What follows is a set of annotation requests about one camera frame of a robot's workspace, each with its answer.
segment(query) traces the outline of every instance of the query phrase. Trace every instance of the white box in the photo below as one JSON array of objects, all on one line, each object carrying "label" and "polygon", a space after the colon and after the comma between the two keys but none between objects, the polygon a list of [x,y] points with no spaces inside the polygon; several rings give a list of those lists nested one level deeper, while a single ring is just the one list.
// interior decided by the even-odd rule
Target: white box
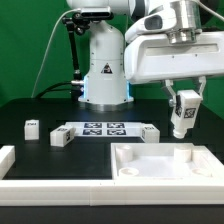
[{"label": "white box", "polygon": [[64,147],[75,137],[75,128],[62,125],[50,133],[51,146]]},{"label": "white box", "polygon": [[142,124],[141,138],[145,143],[159,143],[160,131],[152,124]]},{"label": "white box", "polygon": [[39,120],[27,120],[24,132],[25,140],[39,140]]}]

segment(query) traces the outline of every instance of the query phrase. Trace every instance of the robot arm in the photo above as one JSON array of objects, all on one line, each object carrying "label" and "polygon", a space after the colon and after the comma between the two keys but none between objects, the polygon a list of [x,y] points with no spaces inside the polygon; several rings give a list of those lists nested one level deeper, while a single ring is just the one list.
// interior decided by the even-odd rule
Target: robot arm
[{"label": "robot arm", "polygon": [[[163,82],[174,107],[174,136],[193,128],[206,76],[224,74],[224,33],[203,33],[197,0],[67,0],[72,8],[98,13],[110,8],[136,21],[126,32],[125,77],[131,84]],[[198,90],[172,89],[173,80],[193,79]]]}]

